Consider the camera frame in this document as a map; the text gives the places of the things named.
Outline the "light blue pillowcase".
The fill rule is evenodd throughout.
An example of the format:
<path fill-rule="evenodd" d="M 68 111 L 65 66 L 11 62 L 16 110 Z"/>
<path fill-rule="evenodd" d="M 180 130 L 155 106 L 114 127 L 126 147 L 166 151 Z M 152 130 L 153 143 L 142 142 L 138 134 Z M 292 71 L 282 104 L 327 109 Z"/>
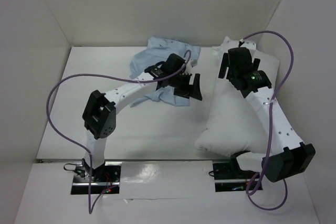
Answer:
<path fill-rule="evenodd" d="M 151 37 L 148 40 L 147 49 L 133 56 L 130 62 L 130 78 L 135 79 L 145 68 L 161 61 L 166 61 L 170 54 L 185 57 L 185 53 L 188 50 L 191 51 L 190 64 L 192 66 L 197 65 L 201 53 L 200 46 L 193 46 L 177 40 Z M 135 107 L 147 100 L 164 102 L 177 107 L 190 105 L 189 99 L 174 95 L 174 88 L 164 87 L 137 99 L 130 107 Z"/>

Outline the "white pillow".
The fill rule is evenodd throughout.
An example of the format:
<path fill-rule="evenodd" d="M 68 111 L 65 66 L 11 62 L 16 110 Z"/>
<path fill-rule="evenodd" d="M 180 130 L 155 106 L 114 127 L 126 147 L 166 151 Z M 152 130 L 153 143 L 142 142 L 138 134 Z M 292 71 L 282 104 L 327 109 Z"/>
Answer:
<path fill-rule="evenodd" d="M 236 47 L 238 40 L 232 40 L 227 36 L 220 46 L 213 47 L 218 72 L 223 53 Z M 257 57 L 261 60 L 258 70 L 264 71 L 274 86 L 280 61 L 258 50 L 250 50 L 250 53 L 253 59 Z M 241 92 L 234 88 L 226 77 L 217 78 L 209 118 L 194 147 L 200 151 L 231 156 L 240 151 L 265 153 L 267 141 L 268 133 Z"/>

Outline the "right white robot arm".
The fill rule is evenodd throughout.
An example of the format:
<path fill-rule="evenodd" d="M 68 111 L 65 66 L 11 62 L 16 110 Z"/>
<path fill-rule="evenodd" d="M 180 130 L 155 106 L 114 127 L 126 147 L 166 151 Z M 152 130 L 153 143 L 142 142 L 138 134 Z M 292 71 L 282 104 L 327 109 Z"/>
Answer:
<path fill-rule="evenodd" d="M 305 144 L 292 128 L 275 98 L 270 79 L 259 69 L 259 64 L 260 59 L 253 59 L 244 47 L 223 54 L 219 78 L 226 78 L 241 92 L 271 140 L 264 154 L 251 151 L 233 154 L 229 172 L 235 178 L 247 171 L 258 172 L 274 183 L 303 173 L 316 150 L 312 144 Z"/>

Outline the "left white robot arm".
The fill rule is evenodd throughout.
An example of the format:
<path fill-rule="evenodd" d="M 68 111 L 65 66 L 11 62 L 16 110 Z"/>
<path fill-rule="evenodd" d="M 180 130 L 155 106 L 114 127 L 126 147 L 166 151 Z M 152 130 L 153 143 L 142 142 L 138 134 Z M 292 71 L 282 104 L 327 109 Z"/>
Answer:
<path fill-rule="evenodd" d="M 96 182 L 103 177 L 107 137 L 116 129 L 116 117 L 126 106 L 164 87 L 172 87 L 173 94 L 181 98 L 203 99 L 200 74 L 189 73 L 191 67 L 190 50 L 183 57 L 170 54 L 165 61 L 147 67 L 131 82 L 105 93 L 95 90 L 90 94 L 82 115 L 87 131 L 87 150 L 82 164 L 87 178 Z"/>

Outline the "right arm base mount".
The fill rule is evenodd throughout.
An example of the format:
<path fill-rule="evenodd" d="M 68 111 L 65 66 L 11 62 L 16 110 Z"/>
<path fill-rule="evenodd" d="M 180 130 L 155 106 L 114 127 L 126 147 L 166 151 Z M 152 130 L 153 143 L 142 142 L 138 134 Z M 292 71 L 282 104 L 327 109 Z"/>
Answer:
<path fill-rule="evenodd" d="M 229 161 L 213 162 L 208 175 L 214 179 L 216 192 L 245 191 L 255 172 L 238 171 Z"/>

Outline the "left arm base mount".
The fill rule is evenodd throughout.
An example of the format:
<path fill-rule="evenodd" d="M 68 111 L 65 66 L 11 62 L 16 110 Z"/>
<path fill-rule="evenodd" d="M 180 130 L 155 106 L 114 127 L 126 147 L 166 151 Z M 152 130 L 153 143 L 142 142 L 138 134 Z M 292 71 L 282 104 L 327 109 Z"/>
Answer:
<path fill-rule="evenodd" d="M 64 170 L 73 173 L 71 184 L 71 195 L 87 195 L 89 188 L 89 173 L 82 164 L 66 163 Z M 102 191 L 105 194 L 119 194 L 121 178 L 121 163 L 106 162 L 102 171 L 96 173 L 91 179 L 91 193 L 99 195 Z"/>

